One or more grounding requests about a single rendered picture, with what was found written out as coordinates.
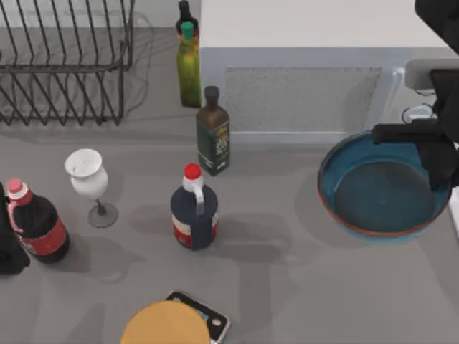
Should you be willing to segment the silver sink tap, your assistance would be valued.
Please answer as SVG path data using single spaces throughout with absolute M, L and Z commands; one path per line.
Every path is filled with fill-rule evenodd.
M 435 100 L 434 90 L 412 90 L 404 83 L 405 66 L 397 70 L 400 78 L 396 100 L 399 98 L 400 117 L 403 123 L 411 123 L 413 120 L 430 119 L 433 114 L 433 101 Z

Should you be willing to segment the pale grey rounded box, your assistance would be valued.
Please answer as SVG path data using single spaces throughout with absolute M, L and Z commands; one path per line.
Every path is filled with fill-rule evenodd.
M 405 85 L 412 90 L 434 90 L 447 98 L 459 82 L 459 59 L 414 59 L 405 66 Z

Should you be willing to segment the blue bowl with red rim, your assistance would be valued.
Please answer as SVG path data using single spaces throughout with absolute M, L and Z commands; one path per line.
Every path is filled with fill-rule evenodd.
M 415 144 L 376 144 L 369 131 L 343 139 L 326 154 L 317 189 L 339 226 L 379 242 L 420 236 L 452 193 L 450 183 L 431 189 Z

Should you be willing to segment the dark olive oil bottle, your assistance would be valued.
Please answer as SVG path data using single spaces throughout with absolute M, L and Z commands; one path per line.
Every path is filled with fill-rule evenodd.
M 219 105 L 219 88 L 204 89 L 205 105 L 196 114 L 198 161 L 211 176 L 230 165 L 230 117 Z

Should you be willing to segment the dark jug bottle, red cap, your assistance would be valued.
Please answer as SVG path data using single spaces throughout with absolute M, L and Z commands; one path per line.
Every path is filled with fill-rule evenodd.
M 174 236 L 183 247 L 193 251 L 206 249 L 218 232 L 218 198 L 208 187 L 196 163 L 184 167 L 182 185 L 170 200 Z

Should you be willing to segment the green bottle with green cap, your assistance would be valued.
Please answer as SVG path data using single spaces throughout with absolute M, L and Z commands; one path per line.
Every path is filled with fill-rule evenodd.
M 199 54 L 197 41 L 194 38 L 194 24 L 191 21 L 184 21 L 180 29 L 181 38 L 176 53 L 176 65 L 181 104 L 188 108 L 200 108 Z

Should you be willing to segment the black kitchen scale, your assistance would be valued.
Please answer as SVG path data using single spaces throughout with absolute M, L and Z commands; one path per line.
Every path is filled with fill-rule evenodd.
M 222 344 L 231 325 L 226 315 L 181 290 L 172 290 L 165 300 L 183 303 L 197 311 L 207 325 L 210 336 L 209 344 Z

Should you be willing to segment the dark bottle with black cap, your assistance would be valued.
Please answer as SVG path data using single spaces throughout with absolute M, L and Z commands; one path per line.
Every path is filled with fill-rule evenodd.
M 181 25 L 184 22 L 191 22 L 194 25 L 194 39 L 197 40 L 199 38 L 199 22 L 195 17 L 192 16 L 188 0 L 180 0 L 178 6 L 179 19 L 176 22 L 177 34 L 181 37 Z

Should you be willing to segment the round orange bread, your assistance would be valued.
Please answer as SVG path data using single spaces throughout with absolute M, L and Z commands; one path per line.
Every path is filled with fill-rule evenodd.
M 210 344 L 207 324 L 184 303 L 163 300 L 140 309 L 127 323 L 120 344 Z

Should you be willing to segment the white goblet with grey stem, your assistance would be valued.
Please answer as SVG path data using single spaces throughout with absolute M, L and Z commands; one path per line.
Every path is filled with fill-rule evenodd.
M 95 202 L 87 215 L 88 223 L 95 228 L 113 225 L 118 219 L 118 210 L 102 202 L 108 187 L 108 174 L 101 154 L 92 148 L 81 148 L 66 158 L 64 166 L 75 192 Z

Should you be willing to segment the dark bottle with pink cap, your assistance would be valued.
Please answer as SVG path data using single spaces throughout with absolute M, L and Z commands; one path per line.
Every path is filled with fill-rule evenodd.
M 6 190 L 11 227 L 22 246 L 45 264 L 62 260 L 69 252 L 70 235 L 53 203 L 18 178 L 10 179 Z

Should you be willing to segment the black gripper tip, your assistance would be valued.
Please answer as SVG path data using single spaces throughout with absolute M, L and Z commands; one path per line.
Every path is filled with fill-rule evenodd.
M 29 256 L 12 229 L 8 200 L 0 182 L 0 277 L 18 275 L 29 265 Z

